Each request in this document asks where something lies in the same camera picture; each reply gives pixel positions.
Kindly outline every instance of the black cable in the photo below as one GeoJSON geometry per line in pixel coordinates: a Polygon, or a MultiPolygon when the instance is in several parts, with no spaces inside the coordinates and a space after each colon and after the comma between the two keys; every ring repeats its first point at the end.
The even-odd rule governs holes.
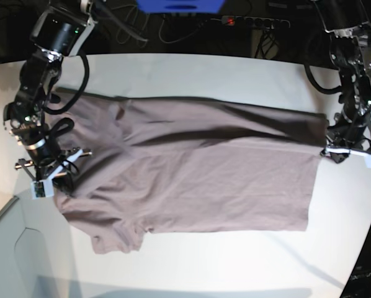
{"type": "Polygon", "coordinates": [[[65,160],[66,163],[68,163],[68,170],[71,174],[73,175],[78,175],[79,174],[79,168],[70,160],[65,160]]]}
{"type": "Polygon", "coordinates": [[[60,119],[50,130],[49,135],[54,138],[58,138],[65,133],[72,131],[75,124],[74,121],[70,118],[62,118],[60,119]]]}
{"type": "MultiPolygon", "coordinates": [[[[99,15],[98,13],[93,12],[93,11],[92,11],[92,15],[93,15],[96,19],[99,19],[99,20],[112,20],[110,17],[104,17],[104,16],[101,16],[101,15],[99,15]]],[[[143,31],[142,31],[142,30],[136,28],[134,25],[128,23],[127,21],[125,21],[125,20],[121,20],[121,22],[122,22],[126,27],[128,27],[128,29],[132,29],[134,32],[136,32],[136,34],[138,34],[138,35],[140,35],[140,36],[143,34],[143,31]]]]}
{"type": "Polygon", "coordinates": [[[343,140],[344,140],[345,143],[346,143],[347,148],[350,148],[349,145],[348,145],[348,144],[349,144],[348,139],[349,139],[349,136],[350,136],[352,130],[354,129],[354,127],[355,127],[355,125],[356,125],[356,123],[357,123],[357,118],[358,118],[358,111],[355,111],[354,116],[353,116],[353,118],[352,118],[351,125],[350,125],[350,127],[347,129],[346,135],[345,135],[345,137],[343,138],[343,140]]]}
{"type": "Polygon", "coordinates": [[[277,47],[279,47],[279,44],[277,42],[277,37],[274,34],[274,31],[270,31],[270,34],[268,35],[268,38],[276,44],[277,47]]]}
{"type": "MultiPolygon", "coordinates": [[[[126,8],[129,10],[123,22],[126,23],[127,25],[131,25],[134,28],[139,19],[139,15],[144,16],[144,23],[143,23],[143,26],[141,27],[141,30],[137,29],[136,31],[139,31],[141,34],[145,33],[145,31],[147,31],[148,29],[148,23],[150,21],[150,14],[144,14],[136,4],[125,4],[121,6],[111,7],[110,9],[112,12],[115,12],[116,10],[122,10],[126,8]]],[[[121,40],[120,36],[122,35],[122,32],[123,32],[123,29],[118,28],[116,39],[119,45],[125,45],[131,38],[131,36],[127,34],[125,38],[121,40]]],[[[140,43],[139,40],[137,40],[136,42],[139,48],[145,48],[148,44],[148,42],[140,43]]]]}
{"type": "Polygon", "coordinates": [[[262,50],[262,52],[263,52],[263,53],[262,53],[263,59],[267,59],[267,55],[268,55],[268,53],[271,51],[271,49],[274,47],[274,45],[275,45],[275,40],[273,40],[273,41],[271,42],[269,48],[268,48],[265,52],[263,52],[263,50],[262,50]]]}
{"type": "Polygon", "coordinates": [[[160,40],[162,43],[165,43],[166,45],[170,45],[170,44],[172,44],[172,43],[181,42],[181,41],[183,41],[183,40],[185,40],[185,39],[187,39],[187,38],[189,38],[189,37],[195,35],[196,33],[198,33],[198,32],[201,30],[201,28],[202,28],[202,26],[204,25],[204,23],[206,23],[206,21],[205,21],[205,22],[201,22],[201,23],[199,23],[199,24],[197,25],[197,28],[196,28],[195,30],[193,30],[192,32],[190,32],[189,34],[187,34],[187,35],[185,35],[185,36],[182,36],[182,37],[177,38],[177,39],[175,39],[175,40],[169,40],[169,41],[167,41],[167,40],[165,40],[165,39],[162,38],[162,29],[163,29],[163,25],[165,24],[165,20],[163,20],[162,23],[161,23],[161,26],[159,27],[159,31],[158,31],[158,37],[159,37],[159,40],[160,40]]]}
{"type": "Polygon", "coordinates": [[[257,45],[257,49],[256,49],[256,52],[254,54],[255,58],[257,58],[257,56],[259,55],[259,52],[262,51],[263,43],[268,39],[268,35],[269,35],[268,32],[266,32],[266,31],[262,32],[259,44],[257,45]]]}
{"type": "Polygon", "coordinates": [[[261,54],[261,58],[263,58],[263,59],[267,59],[267,57],[265,56],[265,53],[264,53],[264,48],[267,47],[268,44],[270,43],[270,41],[268,40],[268,38],[269,38],[269,33],[267,32],[267,33],[266,33],[266,36],[265,36],[265,38],[264,38],[264,41],[263,41],[263,43],[261,44],[260,49],[259,49],[260,54],[261,54]]]}
{"type": "Polygon", "coordinates": [[[362,146],[364,141],[367,141],[369,143],[369,149],[367,150],[367,152],[371,153],[371,140],[369,140],[368,138],[363,138],[359,140],[357,143],[354,144],[354,148],[358,148],[358,146],[362,146]]]}
{"type": "Polygon", "coordinates": [[[252,2],[250,1],[250,0],[245,0],[248,4],[249,4],[249,10],[248,10],[248,12],[247,13],[245,13],[245,17],[247,17],[248,16],[248,14],[250,14],[250,12],[253,10],[253,4],[252,4],[252,2]]]}
{"type": "Polygon", "coordinates": [[[81,97],[82,93],[85,91],[87,82],[89,81],[89,72],[90,72],[89,63],[88,63],[87,57],[86,57],[86,55],[83,51],[79,51],[79,56],[82,59],[82,63],[84,65],[84,69],[85,69],[85,74],[84,74],[84,78],[83,78],[81,87],[79,87],[78,91],[74,94],[73,98],[71,98],[70,101],[67,102],[67,104],[64,107],[62,107],[61,109],[58,109],[58,110],[52,110],[48,107],[45,107],[44,110],[45,110],[46,113],[48,113],[50,115],[60,115],[62,113],[67,112],[68,110],[71,109],[71,107],[77,102],[77,100],[81,97]]]}
{"type": "Polygon", "coordinates": [[[96,0],[94,5],[97,9],[101,10],[104,14],[110,17],[110,19],[117,24],[118,27],[123,29],[127,34],[132,36],[134,39],[139,40],[141,42],[147,42],[148,39],[142,37],[138,33],[136,33],[132,26],[122,22],[120,19],[117,18],[117,16],[105,5],[105,3],[102,0],[96,0]]]}
{"type": "Polygon", "coordinates": [[[311,85],[320,93],[326,94],[326,95],[331,95],[331,94],[336,94],[336,93],[341,93],[342,92],[342,87],[337,86],[332,89],[326,89],[322,87],[321,85],[318,84],[318,82],[315,80],[314,75],[311,72],[311,65],[310,65],[310,59],[309,59],[309,49],[311,42],[313,39],[316,37],[316,34],[319,33],[318,31],[315,33],[312,33],[310,37],[308,38],[306,45],[305,45],[305,57],[304,57],[304,69],[305,73],[307,75],[308,80],[310,81],[311,85]]]}

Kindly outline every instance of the screw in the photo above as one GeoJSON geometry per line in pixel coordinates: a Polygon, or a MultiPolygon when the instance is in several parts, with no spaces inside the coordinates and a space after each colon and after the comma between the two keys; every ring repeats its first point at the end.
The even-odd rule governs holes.
{"type": "Polygon", "coordinates": [[[340,116],[341,116],[341,114],[340,113],[335,113],[335,115],[334,115],[334,121],[338,121],[338,120],[340,120],[340,116]]]}
{"type": "Polygon", "coordinates": [[[57,76],[58,72],[57,72],[56,70],[51,70],[51,71],[50,71],[50,74],[51,74],[52,76],[57,76]]]}
{"type": "Polygon", "coordinates": [[[363,108],[363,107],[361,107],[361,108],[359,109],[359,111],[358,111],[358,114],[359,114],[360,116],[365,115],[365,113],[366,113],[366,109],[363,108]]]}
{"type": "Polygon", "coordinates": [[[14,127],[15,129],[18,129],[20,127],[20,122],[17,120],[17,119],[12,119],[11,121],[11,125],[12,127],[14,127]]]}

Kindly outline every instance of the blue device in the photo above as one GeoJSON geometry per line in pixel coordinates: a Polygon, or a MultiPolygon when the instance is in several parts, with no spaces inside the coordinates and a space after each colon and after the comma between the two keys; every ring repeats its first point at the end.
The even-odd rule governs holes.
{"type": "Polygon", "coordinates": [[[207,13],[216,14],[225,0],[137,0],[138,7],[147,14],[207,13]]]}

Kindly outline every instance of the gray t-shirt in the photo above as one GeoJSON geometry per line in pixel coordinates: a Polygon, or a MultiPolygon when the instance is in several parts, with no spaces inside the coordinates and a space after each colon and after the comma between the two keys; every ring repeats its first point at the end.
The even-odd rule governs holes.
{"type": "MultiPolygon", "coordinates": [[[[71,93],[59,93],[62,103],[71,93]]],[[[55,202],[96,253],[139,250],[146,232],[305,230],[325,146],[323,115],[194,97],[82,96],[63,149],[79,159],[55,202]]]]}

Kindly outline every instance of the red light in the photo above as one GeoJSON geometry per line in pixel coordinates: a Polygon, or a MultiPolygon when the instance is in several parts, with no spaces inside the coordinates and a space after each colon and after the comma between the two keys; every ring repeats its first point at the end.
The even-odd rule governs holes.
{"type": "Polygon", "coordinates": [[[234,24],[235,24],[235,20],[234,20],[234,18],[233,18],[233,17],[229,17],[229,18],[227,19],[227,24],[228,24],[228,25],[231,25],[231,26],[234,26],[234,24]]]}

